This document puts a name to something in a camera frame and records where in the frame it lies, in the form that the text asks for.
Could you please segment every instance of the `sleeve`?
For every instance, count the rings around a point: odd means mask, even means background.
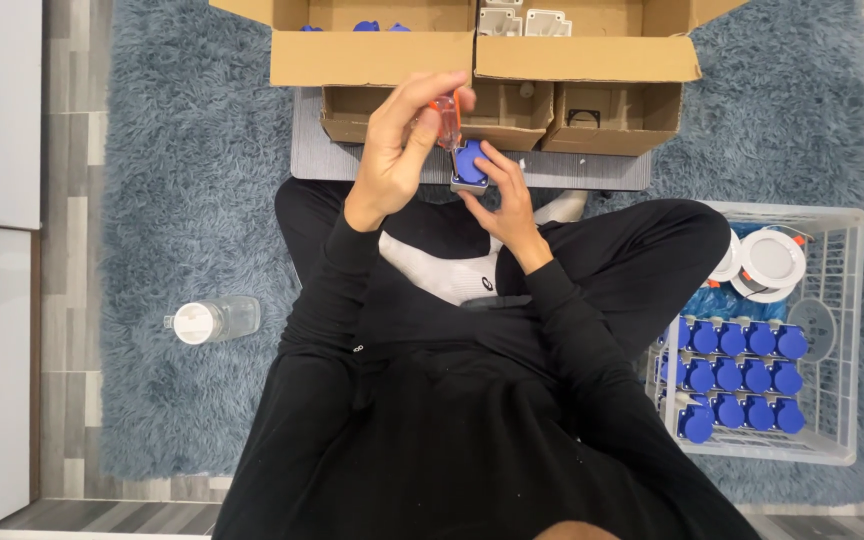
[[[576,410],[582,443],[622,462],[663,494],[695,538],[759,538],[718,488],[669,436],[624,357],[605,315],[582,296],[558,259],[525,277],[555,368]]]
[[[340,217],[286,320],[212,538],[278,538],[352,412],[352,340],[380,230]]]

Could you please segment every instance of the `blue fluffy rug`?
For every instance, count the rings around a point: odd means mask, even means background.
[[[118,477],[234,471],[296,298],[273,198],[289,170],[291,93],[269,32],[207,0],[115,3],[102,263],[102,467]],[[752,0],[693,32],[702,80],[654,153],[656,197],[864,209],[864,15],[857,0]],[[424,187],[426,198],[446,198]],[[538,194],[546,199],[549,193]],[[181,345],[162,316],[246,294],[254,336]],[[850,467],[697,458],[737,503],[864,501]]]

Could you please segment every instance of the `white bottle cap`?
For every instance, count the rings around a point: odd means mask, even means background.
[[[806,254],[787,234],[762,228],[742,239],[742,268],[763,287],[786,289],[806,275]]]
[[[722,256],[719,265],[708,276],[714,282],[724,283],[735,276],[738,276],[738,271],[742,268],[742,242],[738,239],[738,234],[734,230],[731,232],[731,240],[728,241],[728,249],[726,254]]]
[[[172,328],[175,335],[189,345],[205,343],[216,332],[216,316],[208,305],[192,301],[175,313]]]

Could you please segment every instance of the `clear water bottle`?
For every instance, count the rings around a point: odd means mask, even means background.
[[[251,296],[222,296],[190,301],[163,320],[189,345],[226,341],[248,336],[258,330],[261,310]]]

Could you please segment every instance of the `crate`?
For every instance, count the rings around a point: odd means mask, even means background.
[[[678,445],[690,454],[851,465],[856,461],[858,412],[858,346],[864,268],[864,211],[857,208],[705,202],[729,223],[785,225],[810,235],[806,271],[786,299],[788,322],[802,326],[809,351],[799,360],[804,385],[798,404],[805,427],[795,434],[781,431],[729,429],[716,425],[707,441],[692,443],[676,436],[676,408],[663,409],[663,422]],[[677,352],[678,319],[669,326],[663,347],[650,357]],[[667,379],[675,381],[676,362],[669,362]],[[674,385],[647,377],[646,392],[659,406],[663,390],[675,403]]]

